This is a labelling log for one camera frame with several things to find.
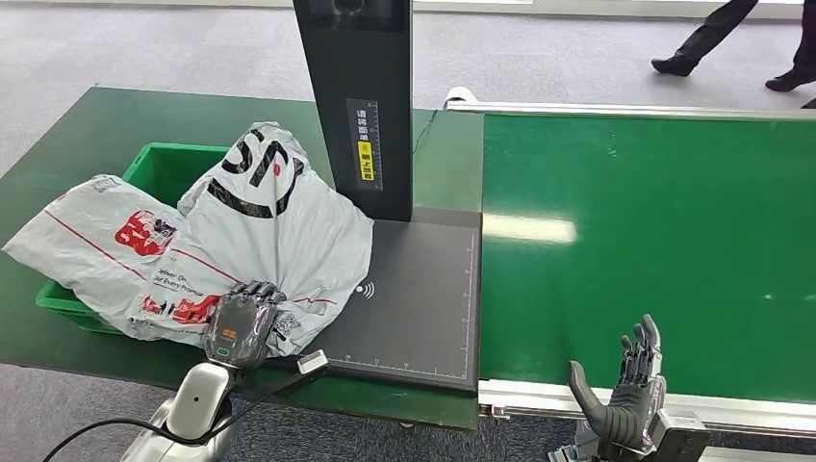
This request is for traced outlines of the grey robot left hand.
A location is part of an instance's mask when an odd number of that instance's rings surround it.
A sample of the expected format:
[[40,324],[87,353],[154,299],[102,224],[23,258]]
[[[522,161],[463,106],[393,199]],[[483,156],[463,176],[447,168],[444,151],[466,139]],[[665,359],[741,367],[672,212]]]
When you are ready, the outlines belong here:
[[268,356],[267,339],[286,295],[270,281],[238,283],[217,302],[202,342],[209,361],[252,370]]

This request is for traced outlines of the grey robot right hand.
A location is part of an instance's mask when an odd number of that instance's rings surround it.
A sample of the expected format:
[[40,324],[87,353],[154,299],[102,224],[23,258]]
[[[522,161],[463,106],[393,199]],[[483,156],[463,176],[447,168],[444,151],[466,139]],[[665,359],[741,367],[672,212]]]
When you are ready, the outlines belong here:
[[602,403],[587,383],[581,364],[571,360],[568,386],[587,424],[601,439],[629,449],[642,450],[649,440],[646,430],[663,404],[666,379],[661,373],[659,329],[649,314],[633,325],[636,341],[621,337],[624,349],[618,381],[609,401]]

